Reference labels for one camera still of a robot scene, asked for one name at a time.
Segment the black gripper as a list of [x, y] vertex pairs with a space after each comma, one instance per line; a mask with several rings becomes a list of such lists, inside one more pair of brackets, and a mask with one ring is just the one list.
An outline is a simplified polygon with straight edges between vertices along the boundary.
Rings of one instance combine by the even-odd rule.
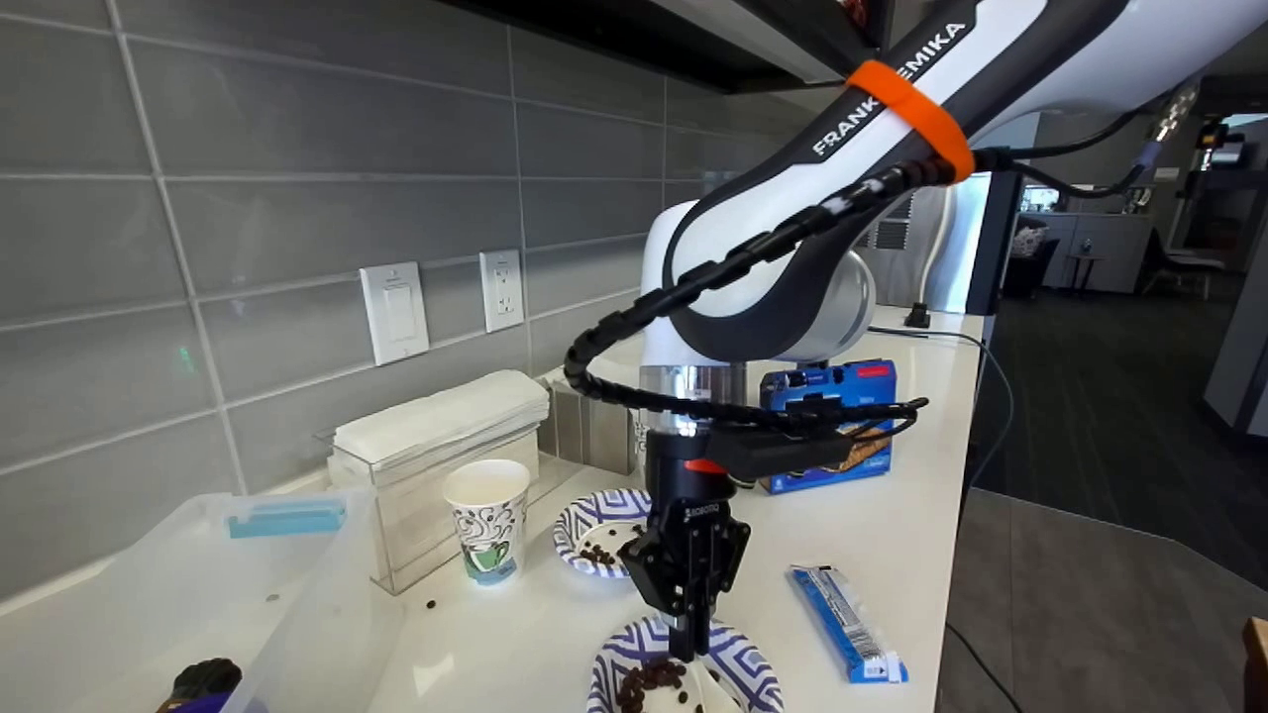
[[[668, 612], [668, 653], [696, 658], [710, 650], [710, 626], [722, 591], [731, 588], [747, 528], [727, 514], [738, 482], [696, 437], [647, 437], [647, 489], [655, 495], [649, 530], [622, 548], [622, 568], [655, 612]], [[722, 528], [710, 555], [692, 555], [690, 539]]]

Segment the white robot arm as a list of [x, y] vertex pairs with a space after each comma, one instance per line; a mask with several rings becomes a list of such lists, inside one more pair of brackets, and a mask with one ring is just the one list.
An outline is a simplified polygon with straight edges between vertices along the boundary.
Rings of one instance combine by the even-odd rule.
[[[710, 381], [844, 354], [871, 301], [851, 243], [880, 209], [987, 169], [978, 138], [1009, 119], [1138, 110], [1264, 19], [1268, 0], [943, 0], [771, 157], [655, 218], [633, 316], [647, 366]], [[696, 658], [747, 539], [727, 514], [738, 482], [828, 464], [863, 424], [668, 387], [649, 410], [655, 530], [633, 583], [673, 621], [673, 653]]]

